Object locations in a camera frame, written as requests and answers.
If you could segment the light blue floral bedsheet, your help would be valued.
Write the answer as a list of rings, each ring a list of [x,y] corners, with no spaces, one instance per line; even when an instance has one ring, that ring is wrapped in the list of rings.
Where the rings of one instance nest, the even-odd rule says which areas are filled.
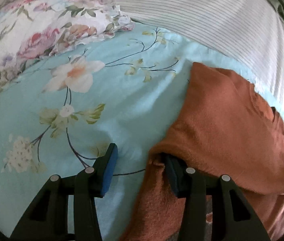
[[[115,175],[96,207],[102,238],[118,240],[149,150],[177,119],[194,62],[254,81],[238,61],[138,23],[41,60],[7,84],[0,92],[0,231],[11,235],[51,175],[76,175],[115,143]]]

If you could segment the white pink floral cloth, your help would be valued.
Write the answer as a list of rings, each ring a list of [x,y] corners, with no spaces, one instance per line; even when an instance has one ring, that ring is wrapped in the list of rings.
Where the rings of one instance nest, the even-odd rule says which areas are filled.
[[[0,88],[40,59],[133,28],[113,0],[9,0],[0,6]]]

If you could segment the rust orange knit sweater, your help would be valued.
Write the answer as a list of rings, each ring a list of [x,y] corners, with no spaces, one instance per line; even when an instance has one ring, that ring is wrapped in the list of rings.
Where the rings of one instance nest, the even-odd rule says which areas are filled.
[[[178,119],[150,149],[133,215],[121,240],[166,240],[181,225],[185,201],[164,174],[168,154],[211,176],[229,175],[269,237],[284,234],[284,121],[232,70],[194,63]]]

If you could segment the white striped pillow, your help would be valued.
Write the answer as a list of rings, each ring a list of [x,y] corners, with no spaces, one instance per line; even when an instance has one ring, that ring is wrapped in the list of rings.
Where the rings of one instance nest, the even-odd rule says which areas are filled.
[[[267,0],[115,0],[132,19],[164,27],[246,65],[284,116],[284,22]]]

